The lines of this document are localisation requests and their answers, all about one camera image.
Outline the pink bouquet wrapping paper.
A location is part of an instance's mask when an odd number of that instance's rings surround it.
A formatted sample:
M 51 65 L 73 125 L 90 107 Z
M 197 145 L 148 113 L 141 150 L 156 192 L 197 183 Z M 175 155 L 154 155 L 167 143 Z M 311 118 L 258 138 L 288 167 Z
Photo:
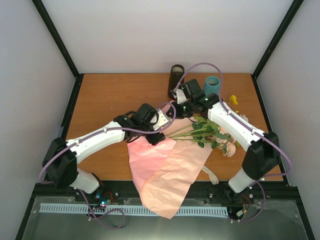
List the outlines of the pink bouquet wrapping paper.
M 189 187 L 197 179 L 210 156 L 210 145 L 204 148 L 190 141 L 175 141 L 167 137 L 157 145 L 140 137 L 127 145 L 129 165 L 135 187 L 149 182 L 168 187 Z M 157 215 L 171 219 L 183 201 L 169 203 L 142 203 Z

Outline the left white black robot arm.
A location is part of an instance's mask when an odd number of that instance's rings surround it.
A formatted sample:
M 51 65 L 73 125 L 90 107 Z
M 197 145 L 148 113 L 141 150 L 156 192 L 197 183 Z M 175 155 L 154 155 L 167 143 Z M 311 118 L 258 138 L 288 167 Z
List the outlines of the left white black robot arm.
M 137 111 L 119 115 L 107 125 L 78 138 L 54 139 L 42 162 L 39 181 L 44 183 L 44 176 L 49 177 L 58 189 L 71 187 L 81 190 L 92 201 L 103 198 L 104 188 L 99 178 L 93 173 L 81 170 L 78 165 L 90 155 L 113 144 L 146 136 L 150 144 L 156 145 L 165 139 L 160 132 L 170 119 L 161 109 L 155 109 L 144 103 Z

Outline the cream printed ribbon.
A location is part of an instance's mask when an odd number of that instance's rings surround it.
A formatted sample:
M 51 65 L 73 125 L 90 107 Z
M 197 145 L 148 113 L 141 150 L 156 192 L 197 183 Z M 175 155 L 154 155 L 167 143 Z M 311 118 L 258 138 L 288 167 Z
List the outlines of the cream printed ribbon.
M 212 185 L 217 185 L 219 183 L 217 176 L 208 167 L 204 165 L 201 170 L 208 175 Z

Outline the artificial flower bunch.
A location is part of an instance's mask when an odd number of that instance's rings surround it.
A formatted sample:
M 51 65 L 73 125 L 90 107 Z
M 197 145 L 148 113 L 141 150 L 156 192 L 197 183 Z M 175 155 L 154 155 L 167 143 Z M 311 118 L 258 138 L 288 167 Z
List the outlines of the artificial flower bunch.
M 188 119 L 190 123 L 168 133 L 167 136 L 170 139 L 179 142 L 189 141 L 197 144 L 200 148 L 208 145 L 211 149 L 221 150 L 222 154 L 229 158 L 235 155 L 240 143 L 226 129 L 216 122 L 206 119 L 200 113 L 188 113 L 183 116 L 181 110 L 186 110 L 187 108 L 179 106 L 177 102 L 174 102 L 173 105 L 176 109 L 174 122 L 177 123 L 178 120 Z

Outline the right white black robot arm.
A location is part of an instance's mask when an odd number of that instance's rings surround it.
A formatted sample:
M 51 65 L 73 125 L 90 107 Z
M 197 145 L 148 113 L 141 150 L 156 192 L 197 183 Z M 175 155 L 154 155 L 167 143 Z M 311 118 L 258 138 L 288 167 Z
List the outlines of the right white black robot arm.
M 240 193 L 260 180 L 281 161 L 277 151 L 279 138 L 274 132 L 265 133 L 237 115 L 215 93 L 208 95 L 196 79 L 189 80 L 171 91 L 177 103 L 178 116 L 186 118 L 201 114 L 223 127 L 245 150 L 241 169 L 229 181 L 229 187 Z

